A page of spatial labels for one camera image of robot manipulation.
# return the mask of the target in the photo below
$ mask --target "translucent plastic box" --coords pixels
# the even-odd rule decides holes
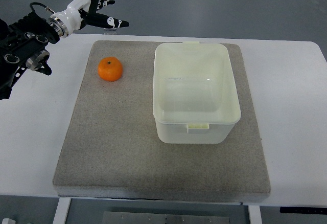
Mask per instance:
[[[196,42],[159,45],[153,115],[163,142],[222,142],[241,118],[227,48]]]

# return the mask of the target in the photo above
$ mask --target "robotic hand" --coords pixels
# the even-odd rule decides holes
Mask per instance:
[[[8,99],[13,85],[26,69],[51,74],[47,64],[50,53],[45,46],[55,44],[74,30],[86,25],[102,28],[127,27],[127,21],[97,13],[114,0],[73,0],[62,12],[55,13],[41,3],[31,3],[32,12],[7,26],[0,19],[0,100]],[[33,8],[40,5],[53,14],[48,20],[40,18]]]
[[[73,0],[65,11],[51,15],[50,22],[59,26],[60,34],[67,37],[74,30],[82,29],[85,25],[102,28],[127,27],[129,23],[97,13],[114,0]]]

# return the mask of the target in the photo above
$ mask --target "gray fabric pad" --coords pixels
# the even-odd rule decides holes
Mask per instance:
[[[58,195],[205,202],[266,198],[269,177],[240,48],[225,44],[242,112],[225,141],[166,144],[152,114],[159,44],[94,43],[53,179]],[[108,56],[124,67],[116,82],[97,73]]]

